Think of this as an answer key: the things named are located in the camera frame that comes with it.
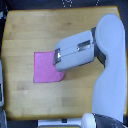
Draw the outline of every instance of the wooden table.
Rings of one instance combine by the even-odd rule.
[[[93,85],[104,69],[97,58],[66,71],[61,82],[34,84],[34,52],[53,51],[60,39],[90,30],[106,13],[119,16],[116,7],[8,13],[1,55],[8,119],[76,118],[91,112]]]

